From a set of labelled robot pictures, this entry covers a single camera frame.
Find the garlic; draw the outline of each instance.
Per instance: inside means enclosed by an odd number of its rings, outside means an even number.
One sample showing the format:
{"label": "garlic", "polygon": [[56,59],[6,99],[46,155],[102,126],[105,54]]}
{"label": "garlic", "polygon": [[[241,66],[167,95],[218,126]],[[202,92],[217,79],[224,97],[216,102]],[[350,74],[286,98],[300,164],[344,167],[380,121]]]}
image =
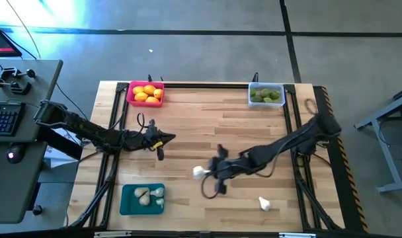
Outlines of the garlic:
{"label": "garlic", "polygon": [[155,203],[156,203],[157,205],[161,206],[161,208],[163,208],[163,206],[164,206],[164,199],[162,199],[162,198],[157,199],[157,201],[155,201]]}
{"label": "garlic", "polygon": [[149,204],[149,194],[147,192],[140,198],[140,204],[142,206],[148,206],[148,204]]}
{"label": "garlic", "polygon": [[148,192],[148,188],[136,188],[135,189],[135,197],[139,198],[140,196],[144,195],[146,192]]}
{"label": "garlic", "polygon": [[156,190],[151,191],[149,194],[160,198],[164,195],[164,188],[157,188]]}
{"label": "garlic", "polygon": [[196,166],[192,170],[192,176],[194,177],[195,180],[201,180],[204,178],[204,175],[206,173],[209,173],[209,170],[204,169],[202,166]]}
{"label": "garlic", "polygon": [[270,209],[270,201],[269,200],[265,200],[264,198],[262,198],[262,197],[259,197],[259,200],[260,200],[260,207],[261,207],[261,209],[263,210],[263,211],[269,211],[269,209]]}

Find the gray floor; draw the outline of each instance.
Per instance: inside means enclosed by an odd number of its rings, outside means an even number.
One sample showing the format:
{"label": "gray floor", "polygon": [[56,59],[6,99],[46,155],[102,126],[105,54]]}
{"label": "gray floor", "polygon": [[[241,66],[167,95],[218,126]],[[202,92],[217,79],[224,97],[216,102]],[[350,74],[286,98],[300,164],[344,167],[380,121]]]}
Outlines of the gray floor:
{"label": "gray floor", "polygon": [[[39,1],[11,0],[31,26],[284,29],[278,0],[42,2],[45,7]],[[286,6],[293,31],[402,32],[402,0],[287,0]],[[20,25],[4,1],[0,24]],[[10,35],[35,52],[23,31]],[[100,80],[145,80],[150,73],[168,81],[249,81],[258,71],[263,82],[294,82],[284,36],[33,36],[43,58],[64,61],[59,84],[88,115]],[[377,186],[392,182],[383,153],[373,131],[352,127],[402,89],[402,38],[295,37],[294,46],[302,82],[326,86],[331,96],[370,231],[402,236],[402,191],[378,194]],[[75,110],[58,91],[53,100]],[[73,165],[44,169],[40,181],[56,182],[44,184],[38,195],[47,212],[40,217],[27,214],[18,225],[0,226],[0,232],[62,226],[74,176]]]}

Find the gray desk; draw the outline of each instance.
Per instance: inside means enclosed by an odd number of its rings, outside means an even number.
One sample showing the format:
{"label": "gray desk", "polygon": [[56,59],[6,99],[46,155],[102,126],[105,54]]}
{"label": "gray desk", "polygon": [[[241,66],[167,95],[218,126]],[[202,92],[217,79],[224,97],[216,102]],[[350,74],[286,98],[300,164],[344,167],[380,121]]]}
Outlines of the gray desk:
{"label": "gray desk", "polygon": [[[26,72],[27,69],[33,69],[36,74],[34,79],[23,76],[16,80],[16,82],[21,86],[26,82],[29,82],[32,85],[32,88],[27,95],[13,94],[8,89],[8,86],[4,86],[3,88],[0,88],[0,101],[19,99],[39,106],[41,100],[51,98],[63,62],[61,60],[0,59],[0,65],[3,67],[16,67],[23,73]],[[39,126],[34,123],[33,119],[36,111],[37,108],[33,106],[25,106],[23,119],[20,123],[21,126],[18,127],[15,134],[15,142],[35,141],[39,131]],[[0,142],[11,142],[11,139],[12,137],[0,136]]]}
{"label": "gray desk", "polygon": [[[39,105],[40,100],[50,99],[54,90],[55,82],[60,74],[63,62],[61,60],[22,60],[0,59],[3,67],[17,67],[21,71],[35,70],[38,78],[32,83],[28,96],[6,95],[15,99]],[[8,96],[0,89],[0,100],[6,100]],[[39,127],[34,124],[33,116],[36,108],[26,107],[26,112],[18,132],[22,131],[35,137]],[[28,144],[24,159],[18,164],[10,164],[6,158],[6,150],[9,143],[0,143],[0,223],[21,222],[32,198],[34,187],[42,166],[46,142],[38,141]]]}

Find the wooden tabletop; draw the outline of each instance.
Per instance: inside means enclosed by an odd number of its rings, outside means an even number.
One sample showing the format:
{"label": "wooden tabletop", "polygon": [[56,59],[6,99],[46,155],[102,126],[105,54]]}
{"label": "wooden tabletop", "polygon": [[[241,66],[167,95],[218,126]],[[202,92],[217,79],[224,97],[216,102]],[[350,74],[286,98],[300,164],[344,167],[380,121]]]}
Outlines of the wooden tabletop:
{"label": "wooden tabletop", "polygon": [[[117,82],[101,81],[91,121],[107,127]],[[312,115],[304,106],[313,99],[311,84],[295,84],[301,120]],[[289,100],[292,127],[295,128],[292,102]],[[200,181],[192,179],[192,168],[207,167],[216,155],[217,144],[229,150],[229,157],[254,145],[269,144],[286,135],[283,108],[257,109],[247,105],[246,89],[166,89],[162,108],[130,106],[126,129],[139,130],[137,113],[155,119],[163,132],[176,134],[165,146],[165,159],[158,161],[155,152],[135,151],[120,154],[119,169],[108,229],[168,231],[301,231],[300,212],[290,154],[279,156],[272,177],[239,175],[228,181],[227,194],[212,200],[200,192]],[[86,156],[94,151],[84,149]],[[325,149],[317,154],[328,159]],[[69,203],[70,221],[75,221],[95,193],[101,155],[82,162]],[[311,158],[311,172],[318,201],[334,222],[344,227],[333,174],[330,166]],[[261,171],[269,173],[271,166]],[[159,216],[121,216],[122,187],[125,184],[162,182],[166,186],[165,211]],[[206,192],[212,194],[214,181],[207,180]],[[271,201],[271,211],[260,209],[259,196]],[[311,206],[306,202],[310,224]],[[98,222],[101,220],[104,199]]]}

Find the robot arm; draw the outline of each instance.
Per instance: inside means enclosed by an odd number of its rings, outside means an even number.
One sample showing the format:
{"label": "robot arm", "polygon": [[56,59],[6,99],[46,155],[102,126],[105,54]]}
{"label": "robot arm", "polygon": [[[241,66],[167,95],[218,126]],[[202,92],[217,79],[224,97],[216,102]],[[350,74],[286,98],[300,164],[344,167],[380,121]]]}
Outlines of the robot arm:
{"label": "robot arm", "polygon": [[157,149],[159,160],[164,159],[163,146],[176,137],[158,130],[155,121],[151,120],[148,126],[142,125],[147,130],[145,133],[115,130],[96,125],[67,108],[60,103],[43,100],[40,108],[34,116],[35,123],[51,129],[63,128],[77,135],[79,139],[90,140],[97,151],[113,154],[121,149],[135,151],[139,149]]}
{"label": "robot arm", "polygon": [[241,173],[251,175],[263,170],[278,154],[290,148],[306,154],[315,147],[318,141],[328,140],[339,134],[341,128],[333,117],[316,114],[308,123],[298,130],[278,139],[269,145],[258,145],[239,153],[239,158],[228,159],[228,152],[218,146],[218,156],[209,163],[209,171],[218,181],[216,192],[225,194],[224,181],[232,179]]}

